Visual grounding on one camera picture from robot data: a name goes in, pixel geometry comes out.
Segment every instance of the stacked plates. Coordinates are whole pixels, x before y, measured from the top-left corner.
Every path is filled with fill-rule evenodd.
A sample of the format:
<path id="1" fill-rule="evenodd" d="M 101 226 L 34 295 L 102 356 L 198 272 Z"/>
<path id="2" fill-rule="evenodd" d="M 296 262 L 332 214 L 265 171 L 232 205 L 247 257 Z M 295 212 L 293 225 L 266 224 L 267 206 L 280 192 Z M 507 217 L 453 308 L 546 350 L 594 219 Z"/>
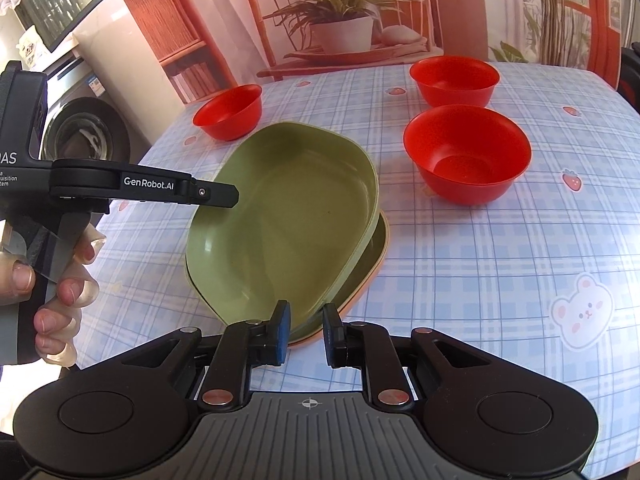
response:
<path id="1" fill-rule="evenodd" d="M 226 324 L 269 319 L 291 305 L 290 341 L 319 331 L 327 302 L 343 312 L 382 264 L 388 226 L 378 177 L 353 141 L 299 123 L 277 123 L 243 142 L 217 181 L 234 184 L 233 209 L 201 207 L 186 269 Z"/>

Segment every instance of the plaid tablecloth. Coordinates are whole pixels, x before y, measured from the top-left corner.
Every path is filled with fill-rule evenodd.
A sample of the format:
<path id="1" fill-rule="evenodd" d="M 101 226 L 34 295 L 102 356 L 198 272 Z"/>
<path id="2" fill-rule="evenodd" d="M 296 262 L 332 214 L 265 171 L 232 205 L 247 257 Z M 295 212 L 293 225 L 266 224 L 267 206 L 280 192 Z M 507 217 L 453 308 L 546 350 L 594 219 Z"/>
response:
<path id="1" fill-rule="evenodd" d="M 491 106 L 531 140 L 529 171 L 500 200 L 465 208 L 434 197 L 402 148 L 426 108 L 408 68 L 390 66 L 265 86 L 260 126 L 293 120 L 360 143 L 380 175 L 391 243 L 351 320 L 392 334 L 431 326 L 582 392 L 600 419 L 584 473 L 640 458 L 640 118 L 588 72 L 500 64 Z M 238 142 L 214 142 L 188 107 L 143 163 L 211 179 Z M 76 339 L 86 367 L 175 328 L 222 324 L 191 290 L 183 258 L 194 206 L 114 202 L 90 269 L 102 287 Z M 254 372 L 261 390 L 351 390 L 322 342 Z"/>

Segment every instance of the screw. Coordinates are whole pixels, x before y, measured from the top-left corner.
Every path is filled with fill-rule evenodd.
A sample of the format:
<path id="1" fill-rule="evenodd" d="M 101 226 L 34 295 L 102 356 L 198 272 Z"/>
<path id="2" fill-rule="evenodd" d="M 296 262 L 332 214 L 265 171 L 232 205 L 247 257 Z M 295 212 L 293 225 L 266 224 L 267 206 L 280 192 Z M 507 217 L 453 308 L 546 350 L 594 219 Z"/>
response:
<path id="1" fill-rule="evenodd" d="M 378 394 L 378 400 L 388 406 L 402 406 L 409 402 L 411 397 L 402 390 L 382 390 Z"/>
<path id="2" fill-rule="evenodd" d="M 234 400 L 234 394 L 227 390 L 209 390 L 202 394 L 202 402 L 211 406 L 224 406 Z"/>

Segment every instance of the red bowl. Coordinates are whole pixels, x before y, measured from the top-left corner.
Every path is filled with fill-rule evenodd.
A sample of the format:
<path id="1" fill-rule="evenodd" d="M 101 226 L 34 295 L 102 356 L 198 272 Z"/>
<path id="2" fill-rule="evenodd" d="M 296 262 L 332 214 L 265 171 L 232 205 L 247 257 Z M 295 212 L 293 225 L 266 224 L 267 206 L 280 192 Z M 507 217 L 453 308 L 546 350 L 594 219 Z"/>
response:
<path id="1" fill-rule="evenodd" d="M 262 116 L 262 87 L 242 85 L 216 95 L 193 117 L 193 124 L 218 140 L 236 140 L 253 130 Z"/>
<path id="2" fill-rule="evenodd" d="M 409 70 L 424 100 L 433 107 L 485 107 L 500 82 L 500 73 L 488 63 L 462 56 L 428 57 Z"/>
<path id="3" fill-rule="evenodd" d="M 462 205 L 502 196 L 531 162 L 529 139 L 516 123 L 471 105 L 432 108 L 413 118 L 404 148 L 434 192 Z"/>

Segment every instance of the potted plant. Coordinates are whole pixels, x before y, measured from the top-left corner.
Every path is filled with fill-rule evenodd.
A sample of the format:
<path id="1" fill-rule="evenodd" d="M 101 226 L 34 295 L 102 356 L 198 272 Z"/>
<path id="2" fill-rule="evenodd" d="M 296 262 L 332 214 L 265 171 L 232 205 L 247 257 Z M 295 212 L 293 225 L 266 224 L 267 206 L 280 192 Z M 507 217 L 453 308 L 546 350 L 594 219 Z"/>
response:
<path id="1" fill-rule="evenodd" d="M 380 10 L 397 10 L 398 1 L 422 0 L 293 0 L 266 18 L 281 17 L 279 25 L 288 21 L 290 33 L 309 25 L 326 54 L 365 52 L 371 48 L 373 23 L 380 20 Z"/>

